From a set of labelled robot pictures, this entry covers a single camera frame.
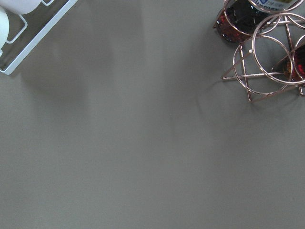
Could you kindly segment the tea bottle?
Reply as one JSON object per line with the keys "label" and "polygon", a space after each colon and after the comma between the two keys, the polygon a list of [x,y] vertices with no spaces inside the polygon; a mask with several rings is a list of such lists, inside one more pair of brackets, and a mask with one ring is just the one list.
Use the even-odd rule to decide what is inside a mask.
{"label": "tea bottle", "polygon": [[305,43],[299,45],[292,54],[293,64],[285,57],[275,66],[275,71],[282,72],[290,82],[302,81],[305,79]]}
{"label": "tea bottle", "polygon": [[225,0],[214,29],[226,41],[242,43],[272,14],[296,7],[298,0]]}

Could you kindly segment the white cup in rack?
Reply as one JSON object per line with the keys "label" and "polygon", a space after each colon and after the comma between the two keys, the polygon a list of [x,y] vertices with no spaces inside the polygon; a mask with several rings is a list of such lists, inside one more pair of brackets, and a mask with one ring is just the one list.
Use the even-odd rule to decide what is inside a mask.
{"label": "white cup in rack", "polygon": [[0,8],[0,48],[6,43],[10,29],[9,18],[6,11]]}

